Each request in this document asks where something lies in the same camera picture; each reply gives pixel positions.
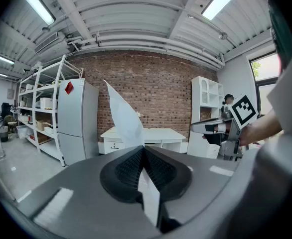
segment white desk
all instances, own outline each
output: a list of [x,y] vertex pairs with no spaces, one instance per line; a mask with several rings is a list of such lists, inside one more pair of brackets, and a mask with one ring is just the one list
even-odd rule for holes
[[[105,154],[125,149],[115,127],[107,130],[101,135],[104,138]],[[146,145],[153,145],[164,149],[180,152],[181,142],[185,137],[171,128],[144,128],[144,138]]]

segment white metal shelf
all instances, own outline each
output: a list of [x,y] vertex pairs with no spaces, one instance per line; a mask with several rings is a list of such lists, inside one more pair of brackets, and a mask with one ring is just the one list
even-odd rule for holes
[[28,139],[28,141],[29,141],[30,143],[32,143],[32,144],[34,144],[35,146],[37,146],[36,141],[34,141],[33,139],[31,139],[30,136],[27,137],[26,139]]
[[50,110],[50,109],[35,108],[34,110],[36,112],[40,112],[40,113],[47,113],[47,114],[52,114],[53,113],[53,110]]
[[55,135],[54,135],[53,133],[47,133],[47,132],[45,132],[45,131],[41,131],[41,130],[39,130],[37,127],[35,127],[35,130],[38,131],[38,132],[41,133],[41,134],[44,134],[44,135],[46,135],[46,136],[48,136],[48,137],[50,137],[50,138],[55,139]]
[[[20,84],[19,95],[18,95],[19,96],[18,103],[19,103],[19,101],[22,99],[23,95],[33,94],[31,108],[18,107],[18,109],[19,109],[18,120],[19,120],[19,114],[20,114],[21,110],[32,111],[32,117],[33,117],[33,121],[34,121],[33,125],[29,125],[29,124],[21,122],[19,120],[20,123],[25,124],[28,127],[30,127],[31,129],[33,129],[35,141],[29,137],[27,139],[36,146],[36,148],[39,152],[41,152],[41,150],[42,150],[42,151],[46,152],[47,154],[51,155],[52,157],[59,159],[62,166],[65,166],[65,162],[64,162],[63,154],[61,152],[61,147],[60,147],[59,142],[58,142],[58,132],[57,132],[57,127],[56,127],[56,115],[55,115],[57,113],[56,103],[57,103],[57,95],[59,92],[58,82],[62,81],[62,80],[66,80],[66,79],[81,78],[82,74],[83,74],[83,69],[76,68],[75,66],[73,66],[72,64],[67,62],[65,60],[65,58],[66,58],[66,55],[64,55],[59,62],[54,63],[52,65],[49,65],[45,68],[40,66],[36,73],[34,73],[33,75],[30,75],[27,78],[25,78],[24,80],[22,80],[21,84]],[[47,83],[51,84],[52,82],[55,82],[55,84],[40,87],[40,88],[37,87],[38,84],[47,84]],[[21,85],[22,84],[24,84],[24,85],[25,84],[33,84],[34,85],[33,90],[28,90],[28,91],[21,93]],[[52,99],[53,99],[53,101],[52,101],[53,106],[52,107],[54,107],[53,109],[51,109],[51,110],[39,109],[39,108],[35,107],[36,98],[43,95],[43,93],[45,93],[45,94],[48,93],[48,94],[52,95]],[[36,125],[35,125],[36,112],[52,114],[52,117],[51,117],[52,122],[51,123],[53,125],[53,134],[48,134],[47,132],[41,131],[36,127]],[[41,133],[43,135],[50,137],[51,140],[48,142],[39,144],[38,138],[37,138],[38,133]]]
[[29,128],[34,129],[33,125],[31,125],[31,124],[29,124],[29,123],[26,123],[26,122],[24,122],[24,121],[20,121],[20,120],[18,120],[18,121],[21,122],[22,124],[28,126]]
[[36,91],[38,92],[45,92],[45,93],[50,93],[52,94],[54,92],[54,87],[55,87],[55,84],[53,85],[48,85],[48,86],[44,86],[44,87],[41,87],[41,88],[37,88]]
[[33,90],[27,90],[25,92],[22,92],[20,94],[18,94],[19,96],[23,96],[23,95],[27,95],[27,94],[33,94]]
[[32,111],[32,110],[33,110],[32,107],[23,107],[23,106],[19,106],[18,108],[19,108],[19,109],[23,109],[23,110],[29,110],[29,111]]
[[43,150],[47,154],[51,155],[52,157],[55,157],[59,159],[59,151],[56,149],[55,140],[52,139],[51,141],[45,142],[43,144],[39,145],[40,150]]

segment hand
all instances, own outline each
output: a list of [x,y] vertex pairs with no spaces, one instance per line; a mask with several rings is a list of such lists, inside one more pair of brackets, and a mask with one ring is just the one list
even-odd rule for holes
[[246,125],[241,132],[239,137],[240,139],[240,146],[247,146],[250,143],[254,142],[255,130],[251,124]]

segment cardboard box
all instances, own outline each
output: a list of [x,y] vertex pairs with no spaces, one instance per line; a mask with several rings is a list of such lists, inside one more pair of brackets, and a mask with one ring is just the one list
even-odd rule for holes
[[47,126],[47,124],[45,124],[46,121],[44,120],[37,120],[36,121],[36,127],[41,130],[41,131],[44,131],[44,128]]
[[[35,137],[34,137],[34,134],[31,134],[30,135],[30,138],[33,139],[35,141]],[[41,133],[37,133],[37,140],[38,140],[38,144],[43,144],[45,142],[48,142],[48,141],[51,141],[52,138],[44,135],[44,134],[41,134]]]

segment chair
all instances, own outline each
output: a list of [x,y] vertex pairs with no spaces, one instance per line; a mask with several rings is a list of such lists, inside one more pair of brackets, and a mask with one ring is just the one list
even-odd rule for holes
[[2,105],[1,105],[1,113],[0,113],[2,119],[6,115],[9,115],[10,114],[11,106],[12,105],[9,105],[8,103],[2,103]]

